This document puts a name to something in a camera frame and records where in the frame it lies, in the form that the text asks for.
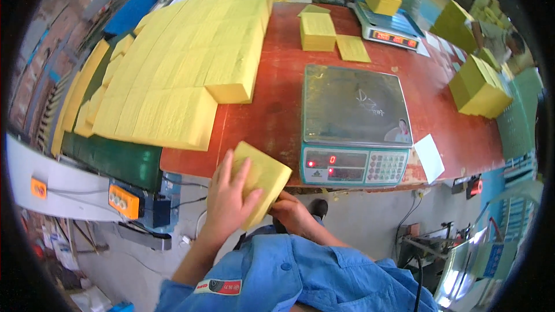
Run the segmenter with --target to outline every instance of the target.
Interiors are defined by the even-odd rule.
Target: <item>control panel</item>
[[[396,185],[408,158],[408,149],[340,149],[306,146],[301,177],[317,185]]]
[[[139,218],[139,198],[117,185],[110,185],[108,204],[129,219]]]

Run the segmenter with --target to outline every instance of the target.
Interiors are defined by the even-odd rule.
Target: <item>person's right hand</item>
[[[281,191],[268,213],[277,218],[290,233],[304,238],[309,238],[314,227],[321,226],[297,198],[285,191]]]

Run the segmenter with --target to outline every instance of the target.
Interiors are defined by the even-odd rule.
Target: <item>red tabletop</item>
[[[376,42],[364,45],[372,62],[341,60],[334,52],[301,49],[300,18],[304,3],[275,3],[262,47],[253,103],[219,105],[207,152],[164,148],[160,169],[212,177],[225,151],[241,140],[293,169],[288,185],[303,185],[299,176],[301,150],[301,93],[306,64],[359,68],[399,77],[411,121],[414,142],[431,134],[445,166],[439,177],[451,179],[486,172],[504,165],[501,138],[495,120],[459,114],[447,86],[455,74],[456,53],[440,44],[423,43],[430,57]],[[331,10],[337,34],[361,35],[360,24],[348,8],[321,5]],[[414,149],[397,189],[426,184],[426,175]]]

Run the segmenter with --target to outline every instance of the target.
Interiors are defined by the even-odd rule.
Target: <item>black shoe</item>
[[[328,214],[328,202],[324,199],[314,199],[307,208],[310,214],[318,216],[322,220]]]

